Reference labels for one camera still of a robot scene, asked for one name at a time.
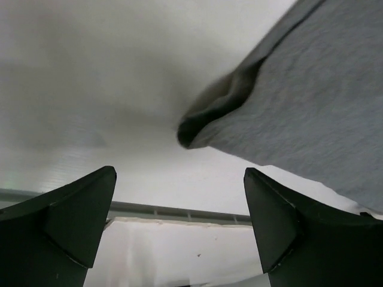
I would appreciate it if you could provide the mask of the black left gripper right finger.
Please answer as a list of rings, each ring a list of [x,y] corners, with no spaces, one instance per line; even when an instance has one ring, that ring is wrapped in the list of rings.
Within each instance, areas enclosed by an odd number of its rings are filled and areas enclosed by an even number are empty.
[[[382,285],[382,221],[330,207],[248,168],[245,195],[272,286]]]

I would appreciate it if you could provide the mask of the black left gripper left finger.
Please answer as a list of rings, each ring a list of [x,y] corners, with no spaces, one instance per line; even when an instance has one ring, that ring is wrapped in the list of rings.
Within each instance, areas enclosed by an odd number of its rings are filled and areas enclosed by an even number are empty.
[[[1,286],[83,286],[93,267],[117,173],[104,166],[1,209]]]

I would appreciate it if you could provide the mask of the grey drawstring shorts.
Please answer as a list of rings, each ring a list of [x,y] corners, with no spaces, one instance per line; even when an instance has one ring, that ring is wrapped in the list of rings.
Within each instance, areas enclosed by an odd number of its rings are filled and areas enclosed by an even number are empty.
[[[297,1],[181,120],[210,146],[382,212],[382,2]]]

